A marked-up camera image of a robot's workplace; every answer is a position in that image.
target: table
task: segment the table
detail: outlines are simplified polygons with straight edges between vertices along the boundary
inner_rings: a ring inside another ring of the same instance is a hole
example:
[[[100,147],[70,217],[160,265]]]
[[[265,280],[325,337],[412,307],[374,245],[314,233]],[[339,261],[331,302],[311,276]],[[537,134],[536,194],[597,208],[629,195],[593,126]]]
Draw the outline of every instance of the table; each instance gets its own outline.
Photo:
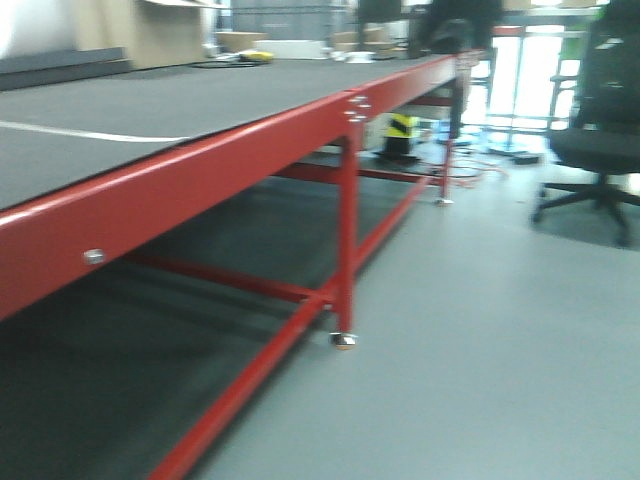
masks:
[[[354,345],[357,269],[428,185],[447,196],[446,168],[440,177],[359,170],[364,122],[455,78],[452,56],[369,65],[281,61],[3,93],[0,318],[123,256],[299,304],[150,477],[181,478],[319,312],[337,314],[336,346]],[[329,142],[342,146],[339,167],[296,163]],[[134,251],[270,175],[339,186],[338,268],[321,288]],[[414,183],[360,245],[358,175]]]

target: caster wheel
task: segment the caster wheel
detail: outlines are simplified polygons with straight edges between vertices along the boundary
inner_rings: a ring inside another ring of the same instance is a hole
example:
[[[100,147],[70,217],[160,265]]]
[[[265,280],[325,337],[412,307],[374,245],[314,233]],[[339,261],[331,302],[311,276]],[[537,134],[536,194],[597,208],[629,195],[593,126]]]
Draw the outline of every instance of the caster wheel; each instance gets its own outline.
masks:
[[[542,210],[538,210],[533,215],[531,215],[531,222],[534,224],[538,224],[542,221]]]

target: yellow object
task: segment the yellow object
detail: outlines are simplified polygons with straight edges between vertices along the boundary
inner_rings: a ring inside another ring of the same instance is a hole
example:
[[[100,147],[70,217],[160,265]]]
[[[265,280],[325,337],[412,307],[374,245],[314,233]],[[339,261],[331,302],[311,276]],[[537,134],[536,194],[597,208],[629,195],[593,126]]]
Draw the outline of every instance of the yellow object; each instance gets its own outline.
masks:
[[[273,61],[273,53],[263,52],[260,50],[243,50],[238,52],[242,60],[250,62],[270,63]]]
[[[391,115],[386,136],[391,138],[414,138],[418,133],[416,131],[417,126],[418,117],[394,113]]]

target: table foot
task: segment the table foot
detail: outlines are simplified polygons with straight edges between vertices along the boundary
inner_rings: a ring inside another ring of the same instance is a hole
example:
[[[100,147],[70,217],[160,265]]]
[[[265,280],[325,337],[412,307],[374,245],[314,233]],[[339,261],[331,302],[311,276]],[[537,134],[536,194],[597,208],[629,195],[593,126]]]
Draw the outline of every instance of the table foot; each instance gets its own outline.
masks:
[[[332,333],[330,336],[331,344],[338,350],[351,350],[356,347],[357,335],[351,333]]]

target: yellow and black object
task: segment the yellow and black object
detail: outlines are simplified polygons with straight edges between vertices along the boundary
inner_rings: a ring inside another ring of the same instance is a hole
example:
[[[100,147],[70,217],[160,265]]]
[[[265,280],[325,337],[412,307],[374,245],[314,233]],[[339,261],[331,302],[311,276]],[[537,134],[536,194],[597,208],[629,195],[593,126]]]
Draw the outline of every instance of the yellow and black object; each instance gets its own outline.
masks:
[[[243,62],[255,62],[255,63],[271,63],[273,61],[273,53],[263,52],[260,50],[244,50],[238,52],[240,60]]]
[[[418,131],[418,117],[394,113],[391,115],[387,133],[385,135],[385,156],[410,155],[413,145],[420,133]]]

